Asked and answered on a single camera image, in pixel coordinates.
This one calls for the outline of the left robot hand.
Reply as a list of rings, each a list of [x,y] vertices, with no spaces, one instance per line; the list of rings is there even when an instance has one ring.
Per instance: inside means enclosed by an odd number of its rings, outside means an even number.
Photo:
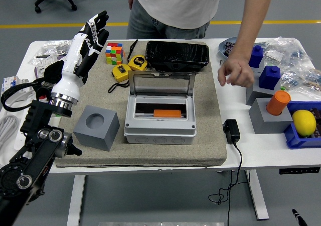
[[[64,59],[62,78],[52,89],[51,103],[65,100],[76,104],[79,101],[80,87],[85,83],[83,78],[95,64],[108,39],[109,32],[105,30],[108,18],[107,11],[94,15],[74,36]]]

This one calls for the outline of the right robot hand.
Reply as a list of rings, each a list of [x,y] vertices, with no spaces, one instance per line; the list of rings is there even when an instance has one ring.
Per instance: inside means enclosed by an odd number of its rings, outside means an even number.
[[[307,226],[307,223],[305,222],[305,220],[295,209],[292,209],[292,213],[295,219],[297,220],[299,226]]]

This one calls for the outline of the person's left hand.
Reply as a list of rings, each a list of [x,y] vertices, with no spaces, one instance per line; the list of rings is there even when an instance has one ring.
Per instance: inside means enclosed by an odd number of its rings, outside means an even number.
[[[242,58],[228,58],[218,70],[218,81],[241,87],[251,87],[254,83],[254,73],[248,61]]]

